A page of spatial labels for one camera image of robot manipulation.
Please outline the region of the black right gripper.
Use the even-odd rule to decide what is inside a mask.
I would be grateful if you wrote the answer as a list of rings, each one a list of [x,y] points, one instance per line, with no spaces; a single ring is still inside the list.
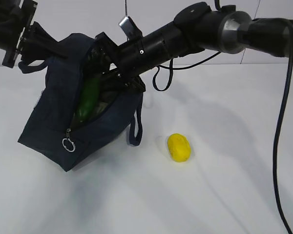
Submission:
[[[102,91],[145,92],[140,76],[130,75],[121,68],[119,51],[106,33],[98,34],[88,57],[87,76],[99,75]]]

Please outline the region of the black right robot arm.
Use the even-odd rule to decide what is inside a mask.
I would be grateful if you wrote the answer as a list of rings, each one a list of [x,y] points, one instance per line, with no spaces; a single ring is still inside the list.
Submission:
[[[104,73],[114,64],[115,75],[130,81],[166,61],[205,50],[237,54],[249,48],[293,58],[293,19],[252,19],[235,5],[213,11],[205,2],[195,3],[147,36],[129,17],[120,26],[128,41],[116,45],[105,33],[98,34],[96,53],[87,71]]]

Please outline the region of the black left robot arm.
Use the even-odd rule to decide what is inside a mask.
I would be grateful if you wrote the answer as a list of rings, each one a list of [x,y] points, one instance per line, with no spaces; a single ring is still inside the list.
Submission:
[[[21,61],[67,58],[68,52],[39,23],[32,21],[38,3],[34,0],[0,0],[0,49],[5,51],[2,66],[13,68]]]

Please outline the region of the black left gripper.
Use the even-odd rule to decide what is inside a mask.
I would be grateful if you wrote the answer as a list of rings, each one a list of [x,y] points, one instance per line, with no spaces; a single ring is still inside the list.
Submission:
[[[8,37],[8,46],[2,66],[14,67],[21,54],[21,61],[46,60],[52,56],[68,58],[68,50],[51,37],[39,23],[31,21],[38,3],[34,0],[24,0],[21,6],[14,6],[9,13],[11,23],[8,26],[12,35]]]

